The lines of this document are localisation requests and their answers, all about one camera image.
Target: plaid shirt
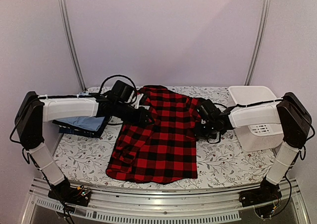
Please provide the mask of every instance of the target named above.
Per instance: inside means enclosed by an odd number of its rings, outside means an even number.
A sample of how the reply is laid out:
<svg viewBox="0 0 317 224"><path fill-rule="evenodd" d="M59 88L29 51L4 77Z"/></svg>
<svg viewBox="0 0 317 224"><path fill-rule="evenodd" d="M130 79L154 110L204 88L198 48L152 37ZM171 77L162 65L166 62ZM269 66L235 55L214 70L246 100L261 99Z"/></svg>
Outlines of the plaid shirt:
<svg viewBox="0 0 317 224"><path fill-rule="evenodd" d="M169 91L163 86L139 90L155 122L145 128L123 125L106 174L114 179L171 183L197 178L194 127L201 118L196 107L203 99Z"/></svg>

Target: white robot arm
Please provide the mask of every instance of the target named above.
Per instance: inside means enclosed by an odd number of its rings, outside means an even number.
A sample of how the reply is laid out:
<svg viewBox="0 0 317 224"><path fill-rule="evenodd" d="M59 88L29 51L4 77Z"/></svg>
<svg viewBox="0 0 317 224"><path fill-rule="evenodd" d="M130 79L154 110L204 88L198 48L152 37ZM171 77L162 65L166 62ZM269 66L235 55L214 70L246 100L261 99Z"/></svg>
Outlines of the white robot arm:
<svg viewBox="0 0 317 224"><path fill-rule="evenodd" d="M67 177L45 145L42 135L43 122L64 117L116 116L125 123L146 126L154 121L145 108L138 107L145 98L145 95L137 95L135 88L120 80L103 95L92 93L88 96L39 96L35 92L29 92L15 118L15 128L10 139L23 146L32 162L43 173L51 186L49 197L64 203L87 206L89 192L83 188L77 190L70 187ZM20 141L12 140L15 130Z"/></svg>
<svg viewBox="0 0 317 224"><path fill-rule="evenodd" d="M76 205L87 206L89 203L89 195L82 195L82 198L78 196L78 191L70 187L69 181L54 162L44 144L42 123L64 117L111 115L121 118L124 122L146 126L153 122L148 111L132 105L132 102L139 101L137 97L128 102L136 93L135 90L118 80L111 91L103 95L96 93L89 96L38 96L35 92L26 95L12 132L13 134L17 130L20 141L11 140L20 143L36 167L43 172L51 185L50 197ZM280 198L278 183L296 161L299 151L307 141L312 123L311 116L296 96L286 93L282 99L276 101L236 105L223 112L210 100L206 100L197 111L206 122L195 127L197 137L209 138L218 132L224 134L227 130L254 124L282 125L283 144L273 166L261 182L261 187L254 190L253 195L250 195L250 190L240 194L244 206Z"/></svg>
<svg viewBox="0 0 317 224"><path fill-rule="evenodd" d="M224 134L227 130L242 126L281 124L284 138L274 164L261 182L261 187L241 192L240 201L243 206L250 206L280 198L279 182L294 165L306 141L315 134L312 118L297 97L293 93L286 93L275 101L236 105L223 112L210 100L206 100L197 111L206 122L198 127L199 136L205 138L216 132ZM313 135L308 138L310 128Z"/></svg>

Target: blue cloth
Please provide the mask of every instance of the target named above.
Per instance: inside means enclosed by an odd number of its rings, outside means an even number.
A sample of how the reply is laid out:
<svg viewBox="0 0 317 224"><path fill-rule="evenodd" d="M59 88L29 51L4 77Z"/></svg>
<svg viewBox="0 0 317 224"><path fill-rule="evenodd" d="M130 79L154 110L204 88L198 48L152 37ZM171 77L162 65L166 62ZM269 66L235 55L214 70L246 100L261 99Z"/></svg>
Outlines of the blue cloth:
<svg viewBox="0 0 317 224"><path fill-rule="evenodd" d="M88 95L88 93L81 92L79 95ZM56 121L64 122L89 131L98 131L104 121L104 117L78 116L56 119Z"/></svg>

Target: plastic laundry basket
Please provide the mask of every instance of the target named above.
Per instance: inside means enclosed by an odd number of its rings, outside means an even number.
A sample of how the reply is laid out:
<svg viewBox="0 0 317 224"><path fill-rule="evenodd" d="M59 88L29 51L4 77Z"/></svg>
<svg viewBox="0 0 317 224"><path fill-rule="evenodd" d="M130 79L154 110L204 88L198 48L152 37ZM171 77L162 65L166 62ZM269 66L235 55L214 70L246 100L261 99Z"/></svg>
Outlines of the plastic laundry basket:
<svg viewBox="0 0 317 224"><path fill-rule="evenodd" d="M230 86L229 106L273 100L277 97L265 86ZM272 149L279 146L283 140L283 130L280 124L258 124L234 129L242 149L251 152Z"/></svg>

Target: silver frame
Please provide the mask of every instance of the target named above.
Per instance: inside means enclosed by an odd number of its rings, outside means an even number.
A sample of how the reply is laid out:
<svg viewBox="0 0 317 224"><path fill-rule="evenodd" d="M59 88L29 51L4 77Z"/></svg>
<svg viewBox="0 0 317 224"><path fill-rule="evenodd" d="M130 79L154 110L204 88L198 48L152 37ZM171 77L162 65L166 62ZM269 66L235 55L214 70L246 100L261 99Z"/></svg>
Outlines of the silver frame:
<svg viewBox="0 0 317 224"><path fill-rule="evenodd" d="M295 206L298 222L309 224L310 220L298 184L295 179L290 181L292 202ZM76 182L71 182L71 184L72 186L78 185ZM285 203L285 200L289 197L289 184L286 180L282 180L279 185L282 200ZM204 223L204 219L206 220L209 217L228 216L270 203L243 208L239 202L239 192L257 188L259 184L201 190L165 190L164 192L108 186L90 187L92 196L89 206L87 208L76 206L74 216L101 222L105 217L113 217L117 220L133 218L134 223L144 224L149 223L150 219L157 220L157 223L161 223L159 220L162 220L162 223L165 224L182 223L181 220L195 219L195 223L199 224ZM23 224L30 223L36 205L61 212L61 205L57 200L48 198L48 192L49 186L47 183L42 179L34 178L28 194L29 202L23 215Z"/></svg>
<svg viewBox="0 0 317 224"><path fill-rule="evenodd" d="M86 86L85 86L85 82L84 82L84 77L83 77L81 69L80 69L74 40L73 40L71 30L70 30L70 23L69 23L69 18L68 18L68 13L67 13L66 0L58 0L58 1L59 1L59 7L60 7L62 21L64 24L65 34L66 34L71 58L72 58L72 61L74 64L75 73L76 73L76 76L78 79L78 83L80 85L80 88L83 91L85 91ZM245 81L244 85L251 84L251 80L252 80L252 77L253 77L253 74L254 74L254 71L256 68L256 63L258 60L258 56L259 56L259 52L260 52L260 48L261 48L261 44L262 44L266 20L267 20L268 11L269 11L269 5L270 5L270 0L263 0L263 6L262 6L262 12L261 12L261 21L260 21L260 25L259 25L257 38L256 38L256 44L255 44L255 47L253 49L252 58L251 58L249 70L248 70L246 81Z"/></svg>
<svg viewBox="0 0 317 224"><path fill-rule="evenodd" d="M73 40L71 30L70 30L70 23L69 23L69 18L68 18L68 13L67 13L66 0L58 0L58 2L59 2L60 13L61 13L61 17L62 17L62 21L63 21L63 25L64 25L65 35L67 38L67 43L68 43L71 59L73 61L77 80L78 80L78 83L79 83L81 90L85 91L86 85L85 85L83 74L82 74L80 66L79 66L78 57L77 57L77 53L76 53L76 49L75 49L75 44L74 44L74 40Z"/></svg>
<svg viewBox="0 0 317 224"><path fill-rule="evenodd" d="M267 16L268 16L270 1L271 0L263 0L261 21L260 21L260 26L259 26L259 30L258 30L258 36L257 36L256 44L255 44L255 47L254 47L254 50L252 53L250 67L249 67L246 82L244 83L244 85L250 85L251 81L252 81L252 77L253 77L253 74L254 74L254 71L256 68L258 56L259 56L260 49L261 49L261 44L262 44L264 30L265 30L265 26L266 26L266 20L267 20Z"/></svg>

